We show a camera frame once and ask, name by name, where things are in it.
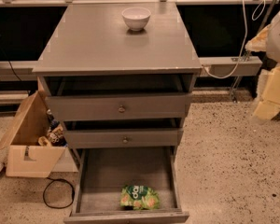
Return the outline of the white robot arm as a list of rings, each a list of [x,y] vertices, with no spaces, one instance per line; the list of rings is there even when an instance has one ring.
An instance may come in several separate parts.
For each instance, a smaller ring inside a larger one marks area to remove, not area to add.
[[[265,51],[268,58],[277,62],[271,71],[261,70],[252,110],[253,119],[273,119],[280,112],[280,10],[270,24],[247,42],[245,49]]]

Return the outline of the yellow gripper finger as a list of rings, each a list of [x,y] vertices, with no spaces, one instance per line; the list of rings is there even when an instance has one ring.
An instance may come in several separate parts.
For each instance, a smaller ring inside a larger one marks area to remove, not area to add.
[[[267,37],[269,33],[270,26],[265,26],[256,36],[254,36],[251,40],[249,40],[246,45],[245,49],[248,51],[265,51],[267,48]]]
[[[280,63],[271,71],[262,69],[252,116],[270,120],[280,112]]]

